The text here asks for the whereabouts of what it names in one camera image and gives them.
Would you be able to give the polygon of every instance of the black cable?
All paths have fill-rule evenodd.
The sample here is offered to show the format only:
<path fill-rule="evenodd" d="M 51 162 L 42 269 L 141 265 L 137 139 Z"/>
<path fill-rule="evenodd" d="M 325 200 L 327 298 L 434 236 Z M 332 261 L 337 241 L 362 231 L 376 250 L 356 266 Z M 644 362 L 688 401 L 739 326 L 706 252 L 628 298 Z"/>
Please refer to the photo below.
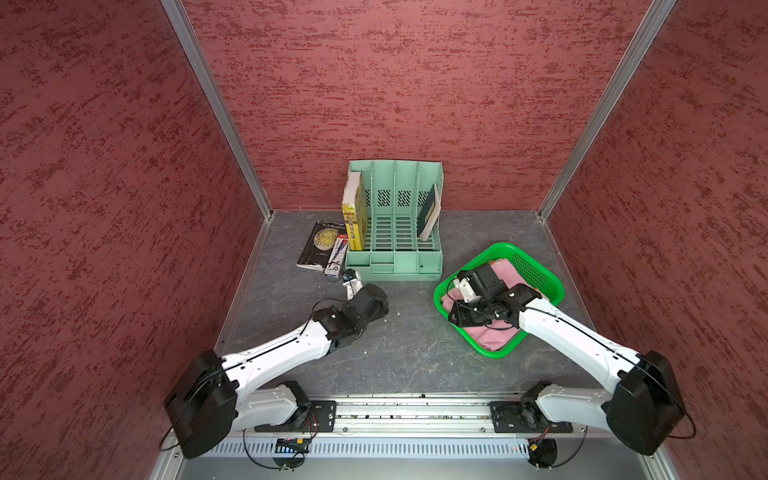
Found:
<path fill-rule="evenodd" d="M 484 327 L 487 328 L 487 329 L 496 330 L 497 332 L 503 332 L 505 330 L 511 330 L 511 329 L 515 328 L 514 326 L 508 326 L 508 327 L 503 328 L 503 329 L 498 329 L 498 328 L 496 328 L 494 326 L 488 326 L 488 325 L 484 325 Z"/>
<path fill-rule="evenodd" d="M 255 463 L 256 465 L 260 466 L 261 468 L 268 468 L 269 470 L 280 470 L 280 467 L 270 467 L 268 465 L 262 465 L 256 460 L 253 459 L 252 456 L 250 456 L 250 452 L 248 452 L 248 445 L 245 443 L 245 429 L 243 429 L 243 448 L 245 449 L 245 454 L 248 455 L 248 459 Z"/>
<path fill-rule="evenodd" d="M 604 343 L 602 343 L 600 340 L 598 340 L 598 339 L 594 338 L 593 336 L 589 335 L 588 333 L 586 333 L 585 331 L 581 330 L 581 329 L 580 329 L 580 328 L 578 328 L 577 326 L 573 325 L 571 322 L 568 322 L 566 319 L 564 319 L 564 318 L 562 318 L 562 317 L 560 317 L 560 316 L 557 316 L 557 315 L 555 315 L 555 314 L 553 314 L 553 313 L 550 313 L 550 312 L 545 312 L 544 310 L 540 310 L 540 309 L 538 309 L 538 308 L 534 308 L 534 307 L 532 307 L 532 306 L 526 306 L 525 308 L 529 308 L 529 309 L 531 309 L 531 310 L 534 310 L 534 311 L 536 311 L 536 312 L 540 312 L 540 313 L 543 313 L 543 314 L 545 314 L 545 315 L 549 315 L 549 316 L 551 316 L 552 318 L 555 318 L 555 319 L 558 319 L 558 320 L 560 320 L 560 321 L 562 321 L 562 322 L 565 322 L 565 324 L 566 324 L 566 325 L 568 325 L 568 326 L 570 326 L 571 328 L 573 328 L 573 329 L 577 330 L 578 332 L 581 332 L 581 333 L 583 333 L 585 336 L 587 336 L 587 337 L 589 337 L 590 339 L 592 339 L 592 340 L 593 340 L 594 342 L 596 342 L 598 345 L 600 345 L 600 346 L 602 346 L 603 348 L 605 348 L 605 349 L 606 349 L 608 352 L 611 352 L 611 353 L 613 353 L 615 356 L 617 356 L 617 357 L 621 358 L 621 359 L 622 359 L 622 360 L 624 360 L 625 362 L 628 362 L 628 363 L 629 363 L 629 364 L 631 364 L 633 367 L 637 367 L 637 369 L 638 369 L 638 370 L 640 370 L 640 371 L 641 371 L 642 373 L 644 373 L 645 375 L 647 375 L 647 376 L 648 376 L 648 378 L 650 378 L 651 380 L 653 380 L 654 382 L 656 382 L 656 384 L 657 384 L 657 385 L 659 385 L 659 387 L 661 387 L 661 389 L 662 389 L 662 390 L 664 390 L 664 393 L 666 393 L 666 394 L 667 394 L 667 396 L 668 396 L 669 398 L 671 398 L 671 399 L 672 399 L 672 400 L 675 402 L 675 405 L 677 405 L 677 408 L 679 408 L 679 409 L 681 410 L 681 412 L 683 413 L 683 416 L 688 418 L 688 421 L 690 422 L 690 426 L 691 426 L 691 428 L 693 429 L 693 432 L 692 432 L 691 434 L 689 434 L 689 435 L 667 435 L 667 437 L 668 437 L 668 438 L 670 438 L 670 439 L 677 439 L 677 440 L 690 440 L 690 439 L 692 439 L 693 437 L 695 437 L 695 436 L 696 436 L 696 434 L 697 434 L 697 431 L 698 431 L 698 430 L 697 430 L 697 427 L 696 427 L 696 422 L 694 422 L 694 418 L 693 418 L 692 416 L 690 416 L 690 413 L 688 413 L 688 410 L 687 410 L 687 409 L 686 409 L 686 408 L 683 406 L 683 403 L 682 403 L 682 402 L 680 402 L 679 400 L 677 400 L 677 398 L 676 398 L 674 395 L 672 395 L 672 394 L 670 393 L 670 391 L 669 391 L 669 390 L 667 390 L 667 387 L 665 387 L 664 385 L 662 385 L 662 384 L 661 384 L 661 382 L 659 382 L 658 380 L 656 380 L 656 377 L 652 376 L 652 375 L 651 375 L 651 374 L 650 374 L 650 373 L 649 373 L 647 370 L 643 369 L 641 366 L 639 366 L 638 364 L 636 364 L 636 363 L 635 363 L 635 362 L 633 362 L 632 360 L 629 360 L 627 357 L 625 357 L 625 356 L 621 355 L 621 354 L 620 354 L 619 352 L 617 352 L 616 350 L 614 350 L 614 349 L 612 349 L 611 347 L 609 347 L 609 346 L 605 345 L 605 344 L 604 344 Z M 654 367 L 656 370 L 659 370 L 659 371 L 660 371 L 659 367 L 655 366 L 653 363 L 651 363 L 651 362 L 648 362 L 648 364 L 649 364 L 649 365 L 651 365 L 651 366 L 653 366 L 653 367 Z"/>
<path fill-rule="evenodd" d="M 179 422 L 179 420 L 181 420 L 181 417 L 184 415 L 184 412 L 186 412 L 187 409 L 190 407 L 190 405 L 192 405 L 192 399 L 194 399 L 195 395 L 197 395 L 200 392 L 200 390 L 203 389 L 205 384 L 208 383 L 208 379 L 210 379 L 212 377 L 215 377 L 217 375 L 220 375 L 220 374 L 226 372 L 227 370 L 233 369 L 234 367 L 239 366 L 239 365 L 240 364 L 238 363 L 237 365 L 233 365 L 233 366 L 227 367 L 226 369 L 217 370 L 216 372 L 212 372 L 212 373 L 208 374 L 208 376 L 206 376 L 204 379 L 199 380 L 200 386 L 198 386 L 197 390 L 195 390 L 194 393 L 190 396 L 190 399 L 187 400 L 187 404 L 181 410 L 181 413 L 176 418 L 176 421 L 170 424 L 170 427 L 168 427 L 168 430 L 166 430 L 165 435 L 163 435 L 163 438 L 160 439 L 160 444 L 158 444 L 157 448 L 161 452 L 167 452 L 168 450 L 175 449 L 176 447 L 178 447 L 180 445 L 180 443 L 177 442 L 176 445 L 171 445 L 170 447 L 163 448 L 163 442 L 165 442 L 165 439 L 170 434 L 170 431 L 173 430 L 174 426 L 176 426 L 176 424 Z"/>
<path fill-rule="evenodd" d="M 576 456 L 576 454 L 578 453 L 578 451 L 579 451 L 579 450 L 581 450 L 581 446 L 584 444 L 584 440 L 586 440 L 586 439 L 587 439 L 587 430 L 589 430 L 589 427 L 584 427 L 584 436 L 583 436 L 583 437 L 581 437 L 581 443 L 579 443 L 579 444 L 578 444 L 578 448 L 576 448 L 576 452 L 573 452 L 573 454 L 571 454 L 571 456 L 570 456 L 570 457 L 568 457 L 568 459 L 567 459 L 567 460 L 564 460 L 563 462 L 560 462 L 560 463 L 558 463 L 557 465 L 553 465 L 553 466 L 551 466 L 550 468 L 557 468 L 557 467 L 561 467 L 561 466 L 565 465 L 566 463 L 568 463 L 568 462 L 570 462 L 571 460 L 573 460 L 573 459 L 574 459 L 574 457 Z"/>
<path fill-rule="evenodd" d="M 453 300 L 453 303 L 466 308 L 470 312 L 477 313 L 477 310 L 473 310 L 473 309 L 469 308 L 469 306 L 465 305 L 464 304 L 464 300 L 457 300 L 457 299 L 453 298 L 451 296 L 451 294 L 450 294 L 450 288 L 451 288 L 451 283 L 449 282 L 448 286 L 445 288 L 445 296 L 447 296 L 449 299 Z M 504 332 L 505 330 L 511 330 L 511 329 L 515 328 L 515 326 L 508 326 L 506 328 L 496 328 L 494 326 L 489 326 L 487 323 L 483 323 L 482 326 L 484 326 L 485 328 L 490 329 L 490 330 L 496 330 L 497 332 Z"/>
<path fill-rule="evenodd" d="M 309 431 L 309 432 L 312 431 L 312 423 L 310 422 L 310 415 L 312 416 L 313 419 L 315 419 L 315 432 L 314 433 L 310 433 L 310 440 L 306 443 L 306 446 L 307 446 L 306 450 L 307 451 L 310 450 L 310 444 L 315 439 L 315 437 L 317 437 L 317 433 L 320 430 L 320 423 L 317 422 L 317 417 L 315 417 L 314 413 L 310 413 L 309 415 L 306 416 L 307 431 Z M 290 445 L 281 444 L 280 446 L 284 447 L 285 449 L 293 450 L 295 452 L 293 454 L 293 457 L 291 457 L 291 459 L 290 459 L 291 462 L 293 460 L 295 460 L 298 455 L 301 455 L 301 459 L 298 461 L 298 463 L 294 463 L 292 465 L 289 465 L 288 468 L 299 468 L 301 465 L 304 465 L 304 461 L 306 460 L 306 453 L 301 452 L 301 451 L 295 449 L 294 447 L 292 447 Z M 243 429 L 243 448 L 245 449 L 246 455 L 248 455 L 248 459 L 250 461 L 252 461 L 253 463 L 255 463 L 256 465 L 260 466 L 261 468 L 268 468 L 269 470 L 281 470 L 282 469 L 281 467 L 270 467 L 268 465 L 263 465 L 263 464 L 257 462 L 256 460 L 254 460 L 253 457 L 250 456 L 250 453 L 248 452 L 248 445 L 245 443 L 245 429 Z"/>
<path fill-rule="evenodd" d="M 339 300 L 337 298 L 331 298 L 331 297 L 326 297 L 326 298 L 323 298 L 321 300 L 317 300 L 317 302 L 315 302 L 315 304 L 312 306 L 312 312 L 310 313 L 310 317 L 306 320 L 306 323 L 304 323 L 304 328 L 302 328 L 301 332 L 299 332 L 299 336 L 302 336 L 302 334 L 304 334 L 304 330 L 306 330 L 306 328 L 308 327 L 308 325 L 312 321 L 312 317 L 315 315 L 315 313 L 317 313 L 315 311 L 315 308 L 317 308 L 317 306 L 320 305 L 320 302 L 325 301 L 325 300 L 335 300 L 336 302 L 344 302 L 344 303 L 349 302 L 349 300 Z"/>

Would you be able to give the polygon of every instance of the aluminum frame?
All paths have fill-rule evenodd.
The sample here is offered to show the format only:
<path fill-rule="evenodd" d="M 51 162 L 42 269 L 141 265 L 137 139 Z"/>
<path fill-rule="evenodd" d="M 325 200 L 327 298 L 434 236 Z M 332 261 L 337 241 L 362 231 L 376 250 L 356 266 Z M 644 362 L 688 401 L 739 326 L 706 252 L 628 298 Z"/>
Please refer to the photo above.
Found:
<path fill-rule="evenodd" d="M 190 64 L 192 64 L 192 69 L 194 70 L 195 75 L 197 75 L 197 80 L 200 82 L 200 86 L 203 87 L 205 96 L 208 98 L 210 106 L 214 110 L 216 119 L 219 121 L 221 130 L 224 132 L 224 137 L 227 138 L 232 153 L 237 159 L 237 163 L 240 165 L 240 169 L 248 183 L 248 187 L 250 187 L 253 198 L 255 198 L 256 202 L 259 204 L 264 219 L 271 219 L 272 207 L 269 199 L 266 197 L 266 191 L 264 191 L 264 187 L 259 181 L 256 170 L 253 168 L 253 163 L 250 160 L 248 150 L 245 148 L 245 143 L 243 143 L 243 138 L 240 136 L 240 132 L 237 131 L 237 126 L 227 108 L 227 103 L 224 100 L 224 96 L 221 94 L 219 85 L 216 83 L 214 73 L 210 70 L 210 66 L 205 59 L 205 54 L 194 33 L 187 11 L 181 4 L 181 0 L 161 0 L 161 3 L 170 19 L 170 24 L 174 27 L 176 36 L 181 43 L 181 47 L 187 54 Z"/>
<path fill-rule="evenodd" d="M 549 218 L 554 210 L 554 206 L 558 203 L 565 188 L 571 182 L 571 178 L 573 178 L 579 165 L 584 160 L 589 147 L 594 142 L 598 133 L 600 133 L 603 124 L 608 119 L 608 115 L 613 111 L 619 97 L 621 97 L 624 89 L 629 84 L 629 80 L 632 79 L 632 75 L 634 75 L 634 72 L 643 60 L 645 52 L 648 51 L 650 44 L 653 43 L 654 38 L 656 38 L 659 30 L 661 30 L 661 26 L 667 19 L 672 7 L 674 7 L 675 1 L 653 0 L 650 4 L 648 11 L 640 22 L 640 26 L 637 27 L 637 31 L 627 46 L 626 52 L 621 57 L 611 80 L 608 82 L 603 96 L 598 101 L 598 105 L 584 127 L 584 131 L 581 132 L 581 136 L 576 141 L 573 151 L 568 156 L 565 164 L 563 164 L 560 174 L 552 184 L 552 188 L 544 199 L 544 203 L 541 204 L 541 208 L 539 208 L 538 214 L 543 220 Z"/>

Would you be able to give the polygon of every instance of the metal panel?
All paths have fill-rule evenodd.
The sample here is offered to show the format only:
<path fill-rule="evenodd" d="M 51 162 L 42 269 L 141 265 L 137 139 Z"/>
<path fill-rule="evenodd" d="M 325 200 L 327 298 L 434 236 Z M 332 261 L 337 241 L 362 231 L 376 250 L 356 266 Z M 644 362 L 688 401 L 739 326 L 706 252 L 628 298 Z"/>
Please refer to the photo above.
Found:
<path fill-rule="evenodd" d="M 261 182 L 259 182 L 256 171 L 253 169 L 253 163 L 250 161 L 250 155 L 245 148 L 243 139 L 237 131 L 237 126 L 235 126 L 230 111 L 227 109 L 227 104 L 219 90 L 214 74 L 205 59 L 203 49 L 197 41 L 197 36 L 194 34 L 189 17 L 187 17 L 187 11 L 184 10 L 180 0 L 161 0 L 161 3 L 168 14 L 170 23 L 176 31 L 176 36 L 179 38 L 181 46 L 184 48 L 184 52 L 187 53 L 187 58 L 189 58 L 192 69 L 197 75 L 200 85 L 203 87 L 205 96 L 208 97 L 216 119 L 221 125 L 221 130 L 224 132 L 224 136 L 227 137 L 230 148 L 237 159 L 237 163 L 240 165 L 240 169 L 243 171 L 243 176 L 248 182 L 253 197 L 256 198 L 264 219 L 269 220 L 272 218 L 270 201 L 266 198 L 266 192 Z"/>
<path fill-rule="evenodd" d="M 645 52 L 654 41 L 654 38 L 656 38 L 656 34 L 661 29 L 664 20 L 667 19 L 667 15 L 669 15 L 670 10 L 672 10 L 675 1 L 676 0 L 654 0 L 650 4 L 648 12 L 643 17 L 640 26 L 637 27 L 637 31 L 627 47 L 627 51 L 624 53 L 621 61 L 619 61 L 619 65 L 616 67 L 613 77 L 611 77 L 611 80 L 608 82 L 608 86 L 605 88 L 603 96 L 600 98 L 597 107 L 594 109 L 592 116 L 587 122 L 587 126 L 584 127 L 584 131 L 581 132 L 581 136 L 576 141 L 576 145 L 574 146 L 571 155 L 565 161 L 558 178 L 554 181 L 554 184 L 552 184 L 552 188 L 544 199 L 544 203 L 541 204 L 539 215 L 542 219 L 546 220 L 552 213 L 554 206 L 557 204 L 563 191 L 565 191 L 568 182 L 571 181 L 579 164 L 584 160 L 584 156 L 587 154 L 589 147 L 603 127 L 608 115 L 611 113 L 611 110 L 614 109 L 616 102 L 621 96 L 621 92 L 627 87 L 634 71 L 637 70 L 637 66 L 645 56 Z"/>
<path fill-rule="evenodd" d="M 246 437 L 245 445 L 254 458 L 290 458 L 293 452 L 276 452 L 274 438 Z M 203 457 L 242 458 L 243 439 L 229 437 Z M 318 438 L 310 445 L 313 458 L 520 458 L 528 459 L 528 441 L 524 439 L 404 439 Z"/>

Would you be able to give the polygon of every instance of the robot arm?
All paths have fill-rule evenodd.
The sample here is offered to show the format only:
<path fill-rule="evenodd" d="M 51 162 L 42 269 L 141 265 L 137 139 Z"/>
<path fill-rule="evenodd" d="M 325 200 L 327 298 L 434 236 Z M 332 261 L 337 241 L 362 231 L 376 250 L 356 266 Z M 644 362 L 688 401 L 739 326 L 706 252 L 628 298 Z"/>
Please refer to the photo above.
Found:
<path fill-rule="evenodd" d="M 389 312 L 386 295 L 376 285 L 357 282 L 350 289 L 353 298 L 340 310 L 318 310 L 294 331 L 244 352 L 219 358 L 209 350 L 187 367 L 164 403 L 186 458 L 207 452 L 230 431 L 259 425 L 301 428 L 309 400 L 296 383 L 259 388 L 349 345 Z"/>
<path fill-rule="evenodd" d="M 449 316 L 454 324 L 504 319 L 552 345 L 603 386 L 571 389 L 540 382 L 521 398 L 529 425 L 583 423 L 612 431 L 635 452 L 651 455 L 683 418 L 677 380 L 661 354 L 643 356 L 599 335 L 523 283 L 508 289 L 487 264 L 460 273 L 455 284 L 465 302 L 454 306 Z"/>

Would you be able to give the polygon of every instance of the red textured wall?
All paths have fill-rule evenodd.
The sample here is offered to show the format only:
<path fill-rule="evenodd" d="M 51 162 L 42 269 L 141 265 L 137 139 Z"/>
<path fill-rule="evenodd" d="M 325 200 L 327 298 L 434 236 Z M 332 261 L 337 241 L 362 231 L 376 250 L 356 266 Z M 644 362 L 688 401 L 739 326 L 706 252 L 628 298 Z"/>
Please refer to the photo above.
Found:
<path fill-rule="evenodd" d="M 551 217 L 598 328 L 672 359 L 684 478 L 766 477 L 767 78 L 767 3 L 678 0 Z"/>
<path fill-rule="evenodd" d="M 160 2 L 0 6 L 0 478 L 146 478 L 260 222 Z"/>
<path fill-rule="evenodd" d="M 187 0 L 275 208 L 442 161 L 444 208 L 538 209 L 650 0 Z"/>

